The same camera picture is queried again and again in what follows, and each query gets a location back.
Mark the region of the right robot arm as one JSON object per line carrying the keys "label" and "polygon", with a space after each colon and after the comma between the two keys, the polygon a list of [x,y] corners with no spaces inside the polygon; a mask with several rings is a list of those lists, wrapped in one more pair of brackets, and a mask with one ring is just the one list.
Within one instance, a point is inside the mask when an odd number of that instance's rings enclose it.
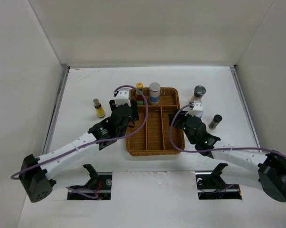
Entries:
{"label": "right robot arm", "polygon": [[254,147],[215,148],[220,138],[211,135],[199,117],[178,110],[169,114],[169,127],[182,130],[194,153],[222,162],[208,178],[217,189],[240,184],[264,191],[270,198],[286,202],[286,155]]}

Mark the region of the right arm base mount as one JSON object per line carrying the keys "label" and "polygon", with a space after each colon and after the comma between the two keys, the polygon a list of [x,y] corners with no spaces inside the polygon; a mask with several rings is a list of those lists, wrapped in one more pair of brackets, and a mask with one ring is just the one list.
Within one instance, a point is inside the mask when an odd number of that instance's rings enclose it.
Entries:
{"label": "right arm base mount", "polygon": [[226,184],[221,178],[228,165],[219,163],[213,171],[195,173],[199,200],[242,200],[238,184]]}

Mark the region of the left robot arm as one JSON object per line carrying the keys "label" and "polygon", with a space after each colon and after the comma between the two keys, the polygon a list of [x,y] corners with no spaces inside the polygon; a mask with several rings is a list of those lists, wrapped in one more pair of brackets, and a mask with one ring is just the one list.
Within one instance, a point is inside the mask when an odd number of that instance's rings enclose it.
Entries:
{"label": "left robot arm", "polygon": [[110,100],[111,116],[95,124],[75,141],[39,157],[28,155],[24,158],[18,178],[32,203],[46,198],[61,180],[58,175],[64,167],[84,156],[85,150],[95,147],[100,151],[120,139],[126,138],[126,130],[139,120],[135,100],[117,104]]}

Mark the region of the green sauce bottle yellow cap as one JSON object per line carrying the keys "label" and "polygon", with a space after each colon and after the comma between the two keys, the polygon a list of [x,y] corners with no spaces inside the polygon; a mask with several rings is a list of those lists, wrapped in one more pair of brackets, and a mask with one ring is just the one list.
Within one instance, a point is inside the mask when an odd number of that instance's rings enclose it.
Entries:
{"label": "green sauce bottle yellow cap", "polygon": [[142,96],[142,94],[144,94],[144,90],[143,90],[143,83],[142,82],[138,82],[136,83],[136,101],[137,101],[137,105],[145,105],[145,101],[144,98]]}

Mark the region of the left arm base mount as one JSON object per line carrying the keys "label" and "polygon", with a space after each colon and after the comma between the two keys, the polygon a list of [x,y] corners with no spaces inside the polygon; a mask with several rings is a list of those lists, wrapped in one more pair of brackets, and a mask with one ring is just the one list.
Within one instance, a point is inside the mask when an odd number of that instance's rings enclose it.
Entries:
{"label": "left arm base mount", "polygon": [[97,172],[90,164],[83,165],[89,173],[84,185],[74,185],[68,190],[67,200],[111,200],[112,172]]}

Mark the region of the silver lid blue label jar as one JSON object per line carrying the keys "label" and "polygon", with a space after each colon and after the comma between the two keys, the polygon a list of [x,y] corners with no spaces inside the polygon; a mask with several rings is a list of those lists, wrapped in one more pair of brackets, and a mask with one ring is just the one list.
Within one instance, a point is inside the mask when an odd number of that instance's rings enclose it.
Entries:
{"label": "silver lid blue label jar", "polygon": [[149,86],[149,102],[151,105],[158,105],[160,99],[160,84],[153,82]]}

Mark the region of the spice jar white label lid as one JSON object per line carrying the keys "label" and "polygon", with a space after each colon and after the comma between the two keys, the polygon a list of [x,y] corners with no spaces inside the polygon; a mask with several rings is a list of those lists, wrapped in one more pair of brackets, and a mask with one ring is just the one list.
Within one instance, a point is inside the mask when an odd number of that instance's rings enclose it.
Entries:
{"label": "spice jar white label lid", "polygon": [[202,118],[202,116],[203,116],[203,111],[199,112],[199,113],[196,115],[196,117],[198,117],[198,118]]}

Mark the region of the small yellow bottle cork cap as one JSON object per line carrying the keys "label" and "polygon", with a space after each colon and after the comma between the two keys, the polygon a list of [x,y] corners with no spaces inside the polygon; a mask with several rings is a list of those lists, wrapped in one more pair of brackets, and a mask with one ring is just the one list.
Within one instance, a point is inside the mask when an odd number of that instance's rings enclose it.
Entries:
{"label": "small yellow bottle cork cap", "polygon": [[100,101],[97,98],[95,98],[95,99],[93,99],[93,104],[94,104],[97,116],[99,118],[104,118],[105,117],[105,111],[104,111]]}

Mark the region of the grinder jar grey lid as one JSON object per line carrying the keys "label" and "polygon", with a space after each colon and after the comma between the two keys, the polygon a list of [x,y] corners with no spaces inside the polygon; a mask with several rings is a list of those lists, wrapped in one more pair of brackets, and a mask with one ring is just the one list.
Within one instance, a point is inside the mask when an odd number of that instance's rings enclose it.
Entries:
{"label": "grinder jar grey lid", "polygon": [[194,88],[194,93],[189,103],[193,103],[194,101],[200,101],[201,98],[205,95],[205,93],[206,93],[206,88],[202,85],[197,85]]}

